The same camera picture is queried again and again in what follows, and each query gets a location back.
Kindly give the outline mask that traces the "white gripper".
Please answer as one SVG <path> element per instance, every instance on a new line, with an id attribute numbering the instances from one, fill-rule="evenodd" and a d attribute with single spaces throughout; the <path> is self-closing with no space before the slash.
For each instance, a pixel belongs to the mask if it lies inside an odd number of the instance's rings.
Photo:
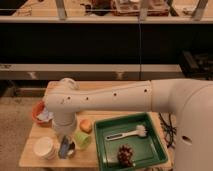
<path id="1" fill-rule="evenodd" d="M 52 128 L 57 134 L 69 135 L 72 134 L 77 127 L 77 121 L 74 120 L 71 124 L 60 125 L 56 124 L 55 121 L 52 121 Z"/>

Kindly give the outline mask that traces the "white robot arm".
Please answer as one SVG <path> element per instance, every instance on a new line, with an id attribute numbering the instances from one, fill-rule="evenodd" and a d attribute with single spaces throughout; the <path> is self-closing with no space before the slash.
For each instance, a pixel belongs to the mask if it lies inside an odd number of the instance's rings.
<path id="1" fill-rule="evenodd" d="M 163 79 L 80 90 L 64 78 L 44 97 L 53 129 L 71 133 L 80 111 L 163 112 L 176 116 L 174 171 L 213 171 L 213 81 Z"/>

